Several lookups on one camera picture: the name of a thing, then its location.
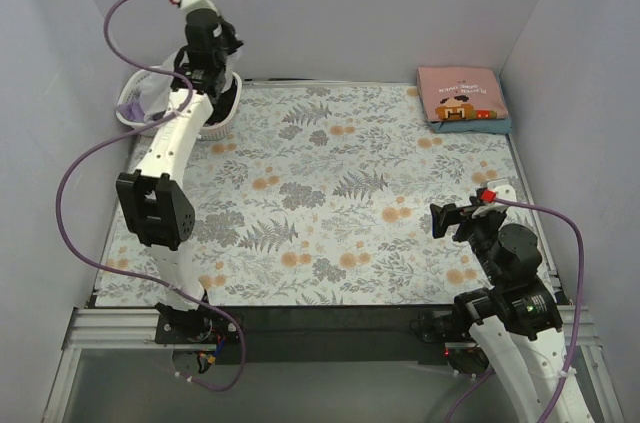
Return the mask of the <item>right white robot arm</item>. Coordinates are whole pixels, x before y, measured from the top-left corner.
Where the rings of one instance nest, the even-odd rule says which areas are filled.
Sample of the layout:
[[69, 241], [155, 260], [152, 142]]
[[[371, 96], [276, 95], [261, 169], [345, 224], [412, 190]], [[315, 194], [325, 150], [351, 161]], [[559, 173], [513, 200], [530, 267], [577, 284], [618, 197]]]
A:
[[484, 352], [519, 421], [590, 422], [573, 367], [582, 301], [575, 301], [566, 334], [558, 305], [538, 275], [536, 234], [505, 221], [512, 205], [483, 189], [467, 206], [430, 207], [433, 237], [454, 227], [453, 241], [470, 246], [490, 283], [455, 297], [453, 330]]

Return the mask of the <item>white t shirt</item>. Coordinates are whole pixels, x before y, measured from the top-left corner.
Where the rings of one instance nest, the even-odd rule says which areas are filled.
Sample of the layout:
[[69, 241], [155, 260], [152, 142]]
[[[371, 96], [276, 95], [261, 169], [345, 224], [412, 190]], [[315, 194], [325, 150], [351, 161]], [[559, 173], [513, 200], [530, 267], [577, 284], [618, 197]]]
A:
[[[235, 69], [240, 54], [241, 51], [238, 50], [227, 59], [225, 73], [226, 81], [223, 92], [227, 91], [231, 86], [232, 71]], [[167, 96], [170, 90], [171, 83], [171, 77], [152, 73], [142, 83], [139, 84], [137, 90], [135, 91], [134, 98], [139, 99], [142, 103], [152, 103], [154, 101], [157, 101], [161, 107], [167, 108]]]

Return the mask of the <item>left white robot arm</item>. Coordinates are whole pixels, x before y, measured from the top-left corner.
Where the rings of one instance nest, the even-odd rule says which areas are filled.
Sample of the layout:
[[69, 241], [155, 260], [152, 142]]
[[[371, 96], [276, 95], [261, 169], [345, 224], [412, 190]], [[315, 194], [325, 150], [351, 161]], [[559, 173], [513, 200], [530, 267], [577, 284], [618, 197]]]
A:
[[167, 103], [171, 110], [186, 108], [159, 127], [135, 169], [119, 175], [116, 191], [128, 230], [148, 247], [160, 279], [169, 285], [156, 309], [179, 318], [180, 333], [200, 343], [211, 335], [213, 320], [199, 309], [207, 292], [193, 265], [195, 209], [182, 185], [197, 139], [223, 139], [231, 129], [242, 89], [231, 59], [242, 44], [213, 9], [188, 11], [185, 36]]

